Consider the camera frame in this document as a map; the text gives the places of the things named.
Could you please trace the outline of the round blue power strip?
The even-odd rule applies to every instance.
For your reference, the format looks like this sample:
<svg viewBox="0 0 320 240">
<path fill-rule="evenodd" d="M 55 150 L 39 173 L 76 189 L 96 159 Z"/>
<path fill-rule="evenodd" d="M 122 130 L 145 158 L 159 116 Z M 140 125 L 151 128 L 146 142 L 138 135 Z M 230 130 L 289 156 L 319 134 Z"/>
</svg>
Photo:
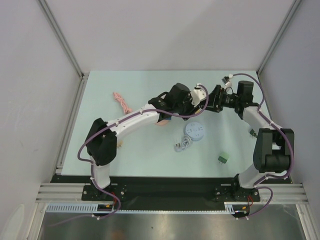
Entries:
<svg viewBox="0 0 320 240">
<path fill-rule="evenodd" d="M 174 144 L 174 150 L 176 152 L 182 152 L 188 149 L 193 142 L 200 141 L 205 135 L 205 128 L 199 122 L 188 123 L 183 132 L 182 138 Z"/>
</svg>

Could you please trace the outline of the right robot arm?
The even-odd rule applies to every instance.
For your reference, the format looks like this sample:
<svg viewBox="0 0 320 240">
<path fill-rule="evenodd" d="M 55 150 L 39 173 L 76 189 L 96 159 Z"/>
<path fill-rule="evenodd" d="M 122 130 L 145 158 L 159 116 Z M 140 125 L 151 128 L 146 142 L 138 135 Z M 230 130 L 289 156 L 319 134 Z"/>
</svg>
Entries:
<svg viewBox="0 0 320 240">
<path fill-rule="evenodd" d="M 253 82 L 243 80 L 238 83 L 236 93 L 229 94 L 226 88 L 217 85 L 209 94 L 210 111 L 234 109 L 257 134 L 252 165 L 232 180 L 230 194 L 237 201 L 256 191 L 269 178 L 288 178 L 294 165 L 294 131 L 282 128 L 263 113 L 253 101 L 253 87 Z"/>
</svg>

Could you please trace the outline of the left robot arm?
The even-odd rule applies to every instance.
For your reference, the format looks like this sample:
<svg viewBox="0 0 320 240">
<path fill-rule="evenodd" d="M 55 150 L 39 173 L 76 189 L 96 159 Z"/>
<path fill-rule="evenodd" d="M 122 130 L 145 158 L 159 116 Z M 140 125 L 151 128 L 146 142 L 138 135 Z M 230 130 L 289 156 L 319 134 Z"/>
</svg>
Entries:
<svg viewBox="0 0 320 240">
<path fill-rule="evenodd" d="M 170 117 L 188 120 L 199 115 L 208 104 L 208 91 L 201 84 L 190 90 L 176 83 L 170 91 L 151 98 L 136 111 L 111 121 L 96 119 L 85 139 L 84 147 L 91 164 L 93 194 L 100 200 L 110 196 L 110 164 L 116 158 L 117 144 L 132 132 Z"/>
</svg>

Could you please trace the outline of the tan cube plug adapter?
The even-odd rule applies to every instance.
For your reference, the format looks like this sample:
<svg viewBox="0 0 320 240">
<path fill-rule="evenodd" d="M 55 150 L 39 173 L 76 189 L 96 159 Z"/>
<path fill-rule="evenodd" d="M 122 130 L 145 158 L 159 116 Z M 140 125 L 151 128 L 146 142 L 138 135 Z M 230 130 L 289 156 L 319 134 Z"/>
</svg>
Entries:
<svg viewBox="0 0 320 240">
<path fill-rule="evenodd" d="M 121 148 L 122 145 L 123 145 L 123 141 L 118 142 L 118 143 L 117 143 L 117 148 Z"/>
</svg>

